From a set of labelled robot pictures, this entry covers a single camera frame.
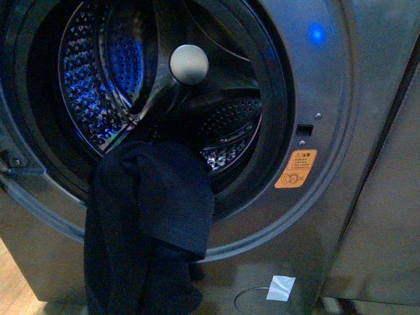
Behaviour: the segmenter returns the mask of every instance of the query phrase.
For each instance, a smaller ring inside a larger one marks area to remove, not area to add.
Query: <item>warning sticker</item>
[[[289,163],[281,177],[278,179],[276,188],[298,188],[303,185],[309,172],[314,165],[316,150],[296,150],[292,153]]]

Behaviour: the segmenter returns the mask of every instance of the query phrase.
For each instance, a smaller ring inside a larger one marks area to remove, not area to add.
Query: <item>white paper tag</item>
[[[273,276],[270,289],[268,290],[267,300],[286,302],[289,299],[295,280],[296,278]]]

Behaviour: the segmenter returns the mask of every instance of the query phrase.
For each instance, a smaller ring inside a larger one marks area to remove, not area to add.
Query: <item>navy blue fabric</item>
[[[201,301],[188,263],[204,258],[214,210],[205,162],[175,142],[129,142],[91,185],[85,229],[89,315],[182,315]]]

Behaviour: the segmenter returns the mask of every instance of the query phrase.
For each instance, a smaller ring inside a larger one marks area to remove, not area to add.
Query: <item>front-loading washing machine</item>
[[[310,314],[403,80],[420,1],[0,8],[0,236],[38,299],[83,303],[84,202],[100,158],[133,137],[171,137],[199,148],[217,198],[195,314]],[[205,53],[201,83],[171,65],[182,47]],[[266,299],[273,276],[295,278],[286,301]]]

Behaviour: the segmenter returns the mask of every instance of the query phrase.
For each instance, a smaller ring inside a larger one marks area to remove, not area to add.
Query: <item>blue indicator light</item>
[[[326,31],[321,24],[313,24],[309,28],[309,38],[314,44],[322,44],[326,40]]]

